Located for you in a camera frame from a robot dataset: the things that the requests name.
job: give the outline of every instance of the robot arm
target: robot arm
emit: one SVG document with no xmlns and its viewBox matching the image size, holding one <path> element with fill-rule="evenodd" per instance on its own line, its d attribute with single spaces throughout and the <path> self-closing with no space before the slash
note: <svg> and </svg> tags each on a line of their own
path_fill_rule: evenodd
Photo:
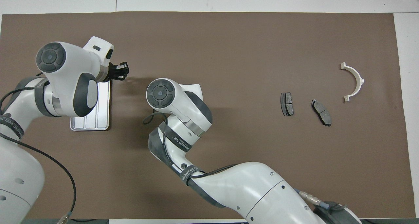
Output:
<svg viewBox="0 0 419 224">
<path fill-rule="evenodd" d="M 148 86 L 146 96 L 153 109 L 171 114 L 150 133 L 151 153 L 211 204 L 229 207 L 253 224 L 361 223 L 345 206 L 321 202 L 298 191 L 299 195 L 262 163 L 242 163 L 205 174 L 186 159 L 186 153 L 212 124 L 200 87 L 159 78 Z M 321 206 L 316 206 L 314 213 L 302 198 Z"/>
<path fill-rule="evenodd" d="M 84 48 L 53 42 L 36 56 L 46 78 L 23 79 L 0 111 L 0 220 L 20 223 L 36 201 L 45 175 L 39 162 L 10 139 L 19 141 L 31 121 L 41 116 L 83 117 L 97 101 L 97 82 L 123 80 L 126 63 L 109 62 L 114 46 L 92 37 Z"/>
</svg>

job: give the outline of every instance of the brown cardboard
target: brown cardboard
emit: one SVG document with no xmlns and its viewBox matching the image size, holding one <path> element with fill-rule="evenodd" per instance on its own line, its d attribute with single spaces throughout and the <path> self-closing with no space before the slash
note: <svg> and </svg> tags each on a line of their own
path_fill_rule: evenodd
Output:
<svg viewBox="0 0 419 224">
<path fill-rule="evenodd" d="M 201 84 L 214 124 L 187 154 L 209 172 L 258 161 L 290 185 L 347 204 L 359 217 L 414 217 L 413 189 L 392 14 L 117 12 L 4 15 L 3 95 L 39 72 L 51 41 L 84 46 L 93 35 L 115 45 L 111 61 L 130 75 L 112 86 L 111 128 L 73 132 L 69 118 L 38 118 L 27 142 L 73 174 L 74 218 L 240 218 L 201 199 L 148 151 L 163 119 L 141 121 L 156 78 Z M 365 79 L 360 92 L 346 62 Z M 280 109 L 291 92 L 294 116 Z M 323 126 L 311 108 L 331 114 Z M 65 173 L 34 154 L 45 186 L 27 218 L 59 218 L 71 205 Z"/>
</svg>

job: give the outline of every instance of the gray circular button pad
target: gray circular button pad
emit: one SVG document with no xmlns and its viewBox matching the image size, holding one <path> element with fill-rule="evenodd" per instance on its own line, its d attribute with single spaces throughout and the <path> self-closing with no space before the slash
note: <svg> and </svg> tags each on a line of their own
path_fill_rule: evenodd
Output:
<svg viewBox="0 0 419 224">
<path fill-rule="evenodd" d="M 65 49 L 61 44 L 49 43 L 38 51 L 36 65 L 43 72 L 52 73 L 64 65 L 65 58 Z"/>
<path fill-rule="evenodd" d="M 175 88 L 170 81 L 157 79 L 147 87 L 147 101 L 155 108 L 165 108 L 174 98 Z"/>
</svg>

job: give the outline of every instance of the black cable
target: black cable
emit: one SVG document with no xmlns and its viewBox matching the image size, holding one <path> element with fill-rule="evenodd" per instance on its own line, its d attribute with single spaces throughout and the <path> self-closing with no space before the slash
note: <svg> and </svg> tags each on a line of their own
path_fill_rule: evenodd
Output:
<svg viewBox="0 0 419 224">
<path fill-rule="evenodd" d="M 20 92 L 20 91 L 25 91 L 25 90 L 34 90 L 35 89 L 35 87 L 24 87 L 24 88 L 19 88 L 19 89 L 15 89 L 15 90 L 13 90 L 13 91 L 10 91 L 10 92 L 8 92 L 6 95 L 4 95 L 4 97 L 2 97 L 1 98 L 1 100 L 0 100 L 0 115 L 2 115 L 3 114 L 3 109 L 2 109 L 2 105 L 3 105 L 3 101 L 8 97 L 8 96 L 10 96 L 11 94 L 13 94 L 13 93 L 17 93 L 17 92 Z"/>
<path fill-rule="evenodd" d="M 73 185 L 73 193 L 74 193 L 74 196 L 73 196 L 73 204 L 71 205 L 71 209 L 70 209 L 70 212 L 73 212 L 73 209 L 74 209 L 74 206 L 75 206 L 75 203 L 76 203 L 76 185 L 75 185 L 73 176 L 70 174 L 70 172 L 67 170 L 67 168 L 65 166 L 63 166 L 60 162 L 58 162 L 58 160 L 54 159 L 51 155 L 49 155 L 49 154 L 47 154 L 47 153 L 45 153 L 45 152 L 43 152 L 43 151 L 41 151 L 41 150 L 39 150 L 37 148 L 34 148 L 34 147 L 32 147 L 32 146 L 30 146 L 28 144 L 25 144 L 23 142 L 20 142 L 18 140 L 15 140 L 13 138 L 10 138 L 10 137 L 4 135 L 3 133 L 0 133 L 0 136 L 3 137 L 6 140 L 9 140 L 11 142 L 15 142 L 15 143 L 17 143 L 17 144 L 19 144 L 21 146 L 24 146 L 26 148 L 29 148 L 29 149 L 31 149 L 33 151 L 38 152 L 39 154 L 42 154 L 43 156 L 47 157 L 48 159 L 54 161 L 58 166 L 60 166 L 64 170 L 65 173 L 67 173 L 67 175 L 69 176 L 69 178 L 71 180 L 71 184 Z"/>
<path fill-rule="evenodd" d="M 205 173 L 205 174 L 202 174 L 202 175 L 190 176 L 190 178 L 203 178 L 203 177 L 206 177 L 206 176 L 213 175 L 215 173 L 221 172 L 223 170 L 226 170 L 226 169 L 231 168 L 232 166 L 236 166 L 236 165 L 237 164 L 231 164 L 231 165 L 224 166 L 222 168 L 216 169 L 216 170 L 214 170 L 212 172 L 208 172 L 208 173 Z"/>
<path fill-rule="evenodd" d="M 72 220 L 72 221 L 75 221 L 75 222 L 89 222 L 89 221 L 94 221 L 94 220 L 97 220 L 97 219 L 89 219 L 89 220 L 77 220 L 77 219 L 72 219 L 72 218 L 70 218 L 70 220 Z"/>
<path fill-rule="evenodd" d="M 157 115 L 157 114 L 161 114 L 161 115 L 163 115 L 163 117 L 164 117 L 164 122 L 167 124 L 167 116 L 166 116 L 166 114 L 165 113 L 162 113 L 162 112 L 155 112 L 155 110 L 153 109 L 153 113 L 152 114 L 150 114 L 150 115 L 148 115 L 147 117 L 145 117 L 143 120 L 142 120 L 142 123 L 143 124 L 149 124 L 150 122 L 151 122 L 151 120 L 153 120 L 153 117 L 155 116 L 155 115 Z"/>
</svg>

